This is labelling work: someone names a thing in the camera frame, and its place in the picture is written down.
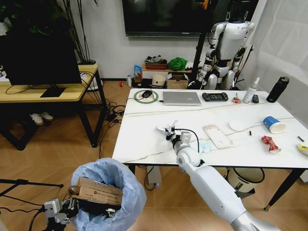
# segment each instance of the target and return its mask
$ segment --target silver laptop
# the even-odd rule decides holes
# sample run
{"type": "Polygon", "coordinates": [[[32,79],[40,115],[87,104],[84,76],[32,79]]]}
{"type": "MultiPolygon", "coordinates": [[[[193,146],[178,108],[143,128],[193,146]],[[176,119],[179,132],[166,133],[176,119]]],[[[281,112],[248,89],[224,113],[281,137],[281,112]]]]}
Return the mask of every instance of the silver laptop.
{"type": "Polygon", "coordinates": [[[196,92],[164,91],[164,105],[172,106],[200,106],[200,100],[196,92]]]}

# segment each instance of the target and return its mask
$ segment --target cardboard box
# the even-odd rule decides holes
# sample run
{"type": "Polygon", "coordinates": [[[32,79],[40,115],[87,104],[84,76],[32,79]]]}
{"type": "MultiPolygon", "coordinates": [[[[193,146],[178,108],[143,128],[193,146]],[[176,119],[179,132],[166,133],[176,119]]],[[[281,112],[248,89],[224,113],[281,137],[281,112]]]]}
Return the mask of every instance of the cardboard box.
{"type": "Polygon", "coordinates": [[[188,80],[184,74],[172,74],[172,78],[167,80],[168,89],[187,89],[188,80]]]}
{"type": "Polygon", "coordinates": [[[121,205],[122,190],[85,177],[79,177],[77,185],[71,186],[76,195],[72,197],[101,204],[121,205]]]}

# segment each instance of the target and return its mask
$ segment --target bottle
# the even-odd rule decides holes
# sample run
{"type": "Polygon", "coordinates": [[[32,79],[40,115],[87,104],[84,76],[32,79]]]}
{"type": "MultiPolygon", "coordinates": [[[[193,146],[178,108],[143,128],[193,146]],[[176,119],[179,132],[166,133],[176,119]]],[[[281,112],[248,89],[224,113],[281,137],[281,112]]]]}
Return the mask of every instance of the bottle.
{"type": "Polygon", "coordinates": [[[130,78],[130,76],[127,76],[126,79],[127,79],[126,83],[128,84],[129,87],[131,87],[131,78],[130,78]]]}
{"type": "Polygon", "coordinates": [[[284,89],[287,87],[290,79],[289,77],[280,77],[278,82],[275,84],[273,89],[270,91],[266,100],[270,103],[274,103],[278,100],[281,93],[283,93],[284,89]]]}
{"type": "Polygon", "coordinates": [[[258,82],[259,82],[260,78],[257,78],[254,83],[247,89],[247,92],[243,98],[243,102],[244,103],[250,103],[252,97],[254,96],[254,94],[257,91],[258,88],[258,82]]]}

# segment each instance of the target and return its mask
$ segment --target power strip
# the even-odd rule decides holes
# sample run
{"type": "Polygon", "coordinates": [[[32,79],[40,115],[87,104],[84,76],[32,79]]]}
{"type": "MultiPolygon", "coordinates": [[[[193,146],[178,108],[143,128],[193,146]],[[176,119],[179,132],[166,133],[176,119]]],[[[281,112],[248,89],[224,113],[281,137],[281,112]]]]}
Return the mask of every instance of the power strip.
{"type": "MultiPolygon", "coordinates": [[[[149,172],[153,166],[147,166],[147,172],[149,172]]],[[[153,170],[148,174],[149,184],[159,185],[162,182],[159,166],[154,166],[153,170]]]]}

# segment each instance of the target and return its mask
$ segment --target red crumpled can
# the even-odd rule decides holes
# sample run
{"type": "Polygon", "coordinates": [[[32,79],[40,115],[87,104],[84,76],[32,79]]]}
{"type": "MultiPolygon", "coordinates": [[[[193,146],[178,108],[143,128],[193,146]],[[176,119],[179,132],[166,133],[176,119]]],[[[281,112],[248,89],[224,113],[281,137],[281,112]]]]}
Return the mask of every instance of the red crumpled can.
{"type": "Polygon", "coordinates": [[[281,151],[281,148],[279,148],[273,141],[272,137],[270,136],[262,136],[261,138],[262,142],[265,144],[269,144],[269,152],[270,153],[278,153],[281,151]]]}

